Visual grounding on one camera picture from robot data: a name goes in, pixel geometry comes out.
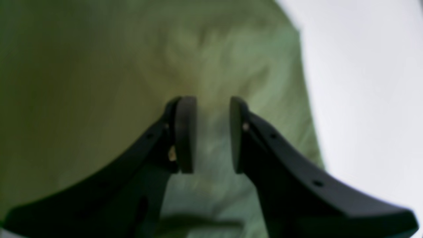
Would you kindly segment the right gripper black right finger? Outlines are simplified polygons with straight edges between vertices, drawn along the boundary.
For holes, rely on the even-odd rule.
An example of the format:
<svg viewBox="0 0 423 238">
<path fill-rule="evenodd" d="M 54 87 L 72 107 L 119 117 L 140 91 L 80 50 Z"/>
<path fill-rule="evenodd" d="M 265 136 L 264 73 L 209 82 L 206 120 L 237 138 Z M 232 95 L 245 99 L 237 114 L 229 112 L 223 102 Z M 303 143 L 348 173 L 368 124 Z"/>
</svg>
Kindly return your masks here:
<svg viewBox="0 0 423 238">
<path fill-rule="evenodd" d="M 299 153 L 239 97 L 230 102 L 234 170 L 255 186 L 271 238 L 410 238 L 414 213 L 358 191 Z"/>
</svg>

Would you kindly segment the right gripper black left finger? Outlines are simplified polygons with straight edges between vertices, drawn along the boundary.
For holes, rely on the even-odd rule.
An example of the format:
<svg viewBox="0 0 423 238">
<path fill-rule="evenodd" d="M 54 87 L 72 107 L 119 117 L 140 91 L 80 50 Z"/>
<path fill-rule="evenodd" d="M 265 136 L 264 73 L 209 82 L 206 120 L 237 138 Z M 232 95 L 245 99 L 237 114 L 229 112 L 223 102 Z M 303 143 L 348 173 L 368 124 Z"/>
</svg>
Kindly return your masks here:
<svg viewBox="0 0 423 238">
<path fill-rule="evenodd" d="M 123 154 L 85 180 L 12 209 L 5 232 L 24 238 L 151 238 L 172 174 L 192 173 L 197 100 L 177 97 Z"/>
</svg>

